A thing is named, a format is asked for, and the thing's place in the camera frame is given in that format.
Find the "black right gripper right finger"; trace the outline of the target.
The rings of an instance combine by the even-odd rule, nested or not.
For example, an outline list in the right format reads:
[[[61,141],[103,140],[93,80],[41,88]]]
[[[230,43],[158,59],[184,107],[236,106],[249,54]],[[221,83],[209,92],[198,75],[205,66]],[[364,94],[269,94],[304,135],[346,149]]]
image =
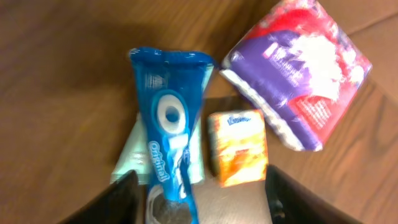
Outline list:
[[[265,191],[273,224],[361,224],[275,165],[267,166]]]

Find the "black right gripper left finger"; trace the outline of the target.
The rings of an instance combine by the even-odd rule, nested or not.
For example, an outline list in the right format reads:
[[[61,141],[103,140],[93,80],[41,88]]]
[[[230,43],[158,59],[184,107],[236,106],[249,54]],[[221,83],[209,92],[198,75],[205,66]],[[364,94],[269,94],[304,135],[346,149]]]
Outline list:
[[[60,224],[135,224],[139,185],[130,170]]]

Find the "teal wet wipes pack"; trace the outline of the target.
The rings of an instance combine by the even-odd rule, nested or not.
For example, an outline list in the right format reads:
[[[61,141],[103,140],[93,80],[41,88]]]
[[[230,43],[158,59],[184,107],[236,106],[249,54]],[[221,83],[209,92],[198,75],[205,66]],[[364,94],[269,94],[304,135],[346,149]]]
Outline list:
[[[188,175],[191,184],[198,184],[205,179],[205,168],[201,151],[201,119],[189,130],[190,141],[190,166]],[[150,154],[147,150],[147,131],[145,124],[138,113],[135,125],[123,147],[122,153],[111,174],[110,182],[119,180],[125,173],[134,170],[138,176],[138,183],[146,185],[149,183],[152,165]]]

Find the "blue Oreo cookie pack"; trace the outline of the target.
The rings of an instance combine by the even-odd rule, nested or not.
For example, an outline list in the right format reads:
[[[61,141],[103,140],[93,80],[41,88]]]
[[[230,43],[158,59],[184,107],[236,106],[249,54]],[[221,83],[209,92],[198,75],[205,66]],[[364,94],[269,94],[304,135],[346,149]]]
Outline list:
[[[141,120],[152,165],[146,223],[198,223],[188,169],[189,143],[213,59],[194,51],[131,49]]]

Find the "pink purple floral packet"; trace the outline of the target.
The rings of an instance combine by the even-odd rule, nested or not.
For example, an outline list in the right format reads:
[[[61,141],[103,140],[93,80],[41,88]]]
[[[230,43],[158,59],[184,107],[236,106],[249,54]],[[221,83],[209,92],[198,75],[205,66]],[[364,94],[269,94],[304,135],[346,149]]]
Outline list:
[[[317,1],[277,3],[229,51],[221,75],[295,151],[321,151],[371,71]]]

